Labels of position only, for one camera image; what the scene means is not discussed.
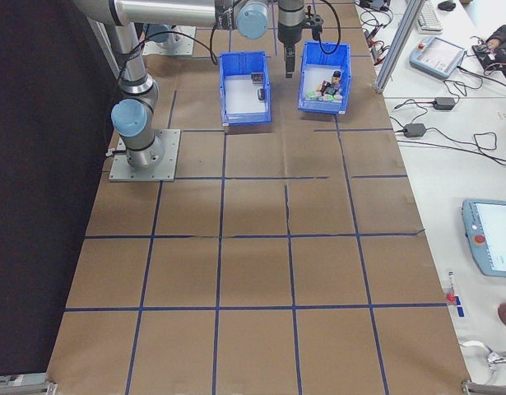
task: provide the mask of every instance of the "blue storage box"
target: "blue storage box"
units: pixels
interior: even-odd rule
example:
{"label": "blue storage box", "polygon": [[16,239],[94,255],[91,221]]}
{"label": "blue storage box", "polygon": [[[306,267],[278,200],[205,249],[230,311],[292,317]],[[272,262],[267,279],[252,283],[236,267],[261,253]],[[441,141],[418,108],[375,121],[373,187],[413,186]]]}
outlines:
{"label": "blue storage box", "polygon": [[[337,43],[324,43],[326,52],[334,50]],[[341,72],[339,94],[340,101],[324,101],[320,94],[314,92],[323,81],[331,81],[333,73]],[[326,55],[316,41],[306,41],[300,69],[299,109],[314,113],[344,114],[348,107],[351,87],[350,45],[339,44],[337,50]]]}
{"label": "blue storage box", "polygon": [[271,85],[265,52],[221,54],[220,100],[224,126],[271,122]]}

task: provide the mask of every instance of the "red emergency stop button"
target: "red emergency stop button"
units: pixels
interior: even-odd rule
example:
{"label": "red emergency stop button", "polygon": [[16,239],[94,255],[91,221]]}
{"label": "red emergency stop button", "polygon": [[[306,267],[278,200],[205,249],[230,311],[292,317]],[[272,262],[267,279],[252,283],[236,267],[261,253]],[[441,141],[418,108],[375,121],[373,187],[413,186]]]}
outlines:
{"label": "red emergency stop button", "polygon": [[476,244],[483,244],[485,242],[485,236],[484,235],[475,235],[474,242],[476,242]]}

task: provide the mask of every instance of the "floor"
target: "floor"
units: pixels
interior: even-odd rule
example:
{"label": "floor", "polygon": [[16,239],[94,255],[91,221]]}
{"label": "floor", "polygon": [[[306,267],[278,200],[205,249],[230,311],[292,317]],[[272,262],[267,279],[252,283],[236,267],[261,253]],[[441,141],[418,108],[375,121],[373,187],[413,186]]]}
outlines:
{"label": "floor", "polygon": [[296,109],[299,75],[284,78],[273,25],[215,42],[266,51],[267,126],[223,129],[202,48],[146,59],[161,87],[154,126],[182,129],[177,179],[110,183],[105,163],[49,365],[59,393],[461,393],[467,372],[355,6],[335,8],[351,45],[346,115]]}

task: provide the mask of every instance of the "white table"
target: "white table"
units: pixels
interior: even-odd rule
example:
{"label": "white table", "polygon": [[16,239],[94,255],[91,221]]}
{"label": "white table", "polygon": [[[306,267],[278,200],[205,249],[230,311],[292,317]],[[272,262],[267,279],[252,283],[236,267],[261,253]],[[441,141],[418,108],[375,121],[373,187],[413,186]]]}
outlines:
{"label": "white table", "polygon": [[[469,49],[475,43],[470,37],[477,34],[476,29],[462,5],[456,3],[454,12],[436,11],[443,23],[440,37]],[[392,9],[396,14],[395,20],[376,38],[386,44],[392,43],[406,9],[404,0],[392,2]],[[423,112],[415,105],[393,109],[405,99],[431,101],[437,96],[450,96],[440,80],[413,69],[408,63],[411,49],[424,37],[417,30],[412,32],[384,91],[390,115],[403,124]],[[466,58],[462,66],[482,73],[475,58]],[[500,72],[496,72],[494,77],[506,83]],[[469,82],[472,86],[477,84],[473,77],[466,77],[460,72],[455,72],[451,78]],[[498,135],[496,153],[501,157],[506,155],[506,88],[485,80],[479,91],[470,91],[469,96],[461,99],[450,112],[436,111],[430,105],[427,107],[427,115],[416,123],[424,123],[427,128],[439,128],[452,138],[469,142],[474,133],[495,132]],[[406,140],[402,135],[397,135],[397,139]],[[434,131],[428,131],[418,141],[457,146]],[[404,143],[399,145],[443,288],[449,284],[448,272],[455,273],[465,310],[465,317],[461,318],[454,306],[450,307],[458,339],[460,342],[480,340],[496,351],[506,351],[506,327],[497,315],[498,305],[506,300],[506,278],[487,277],[480,273],[468,248],[461,217],[465,198],[506,200],[506,168],[486,158],[459,151]],[[462,348],[462,353],[471,379],[476,383],[485,383],[490,377],[486,353],[479,348]],[[499,365],[490,383],[506,385],[506,365]]]}

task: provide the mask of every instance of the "black backdrop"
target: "black backdrop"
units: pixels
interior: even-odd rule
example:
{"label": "black backdrop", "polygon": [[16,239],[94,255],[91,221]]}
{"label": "black backdrop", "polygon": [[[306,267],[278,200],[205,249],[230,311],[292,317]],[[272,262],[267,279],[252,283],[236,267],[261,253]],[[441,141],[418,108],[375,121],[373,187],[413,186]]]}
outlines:
{"label": "black backdrop", "polygon": [[48,366],[114,84],[71,0],[0,1],[0,374]]}

